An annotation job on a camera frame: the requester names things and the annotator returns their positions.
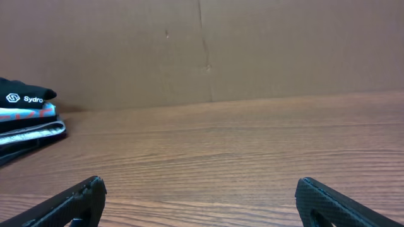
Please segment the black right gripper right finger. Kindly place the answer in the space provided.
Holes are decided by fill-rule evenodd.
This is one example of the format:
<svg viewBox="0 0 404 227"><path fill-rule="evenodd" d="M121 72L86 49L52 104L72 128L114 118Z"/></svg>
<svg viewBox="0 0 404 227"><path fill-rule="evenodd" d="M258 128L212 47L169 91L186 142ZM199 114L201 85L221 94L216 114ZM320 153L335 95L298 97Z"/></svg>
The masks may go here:
<svg viewBox="0 0 404 227"><path fill-rule="evenodd" d="M310 177L298 181L295 203L304 227L403 227Z"/></svg>

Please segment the black t-shirt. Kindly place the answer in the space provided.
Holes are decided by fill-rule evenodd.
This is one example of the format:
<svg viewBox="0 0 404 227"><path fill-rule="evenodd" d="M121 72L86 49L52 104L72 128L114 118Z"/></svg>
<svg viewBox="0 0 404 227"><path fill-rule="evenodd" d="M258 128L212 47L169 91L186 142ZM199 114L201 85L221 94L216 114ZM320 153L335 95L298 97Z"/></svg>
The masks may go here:
<svg viewBox="0 0 404 227"><path fill-rule="evenodd" d="M47 100L56 96L49 88L1 78L1 108L42 109Z"/></svg>

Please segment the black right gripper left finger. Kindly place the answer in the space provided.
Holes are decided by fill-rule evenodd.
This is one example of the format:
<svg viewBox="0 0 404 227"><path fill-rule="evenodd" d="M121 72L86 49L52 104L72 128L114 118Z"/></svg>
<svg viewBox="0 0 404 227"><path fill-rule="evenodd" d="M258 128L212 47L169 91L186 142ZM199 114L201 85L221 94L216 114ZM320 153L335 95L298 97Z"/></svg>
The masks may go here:
<svg viewBox="0 0 404 227"><path fill-rule="evenodd" d="M92 176L31 209L1 222L1 227L97 227L105 207L104 181Z"/></svg>

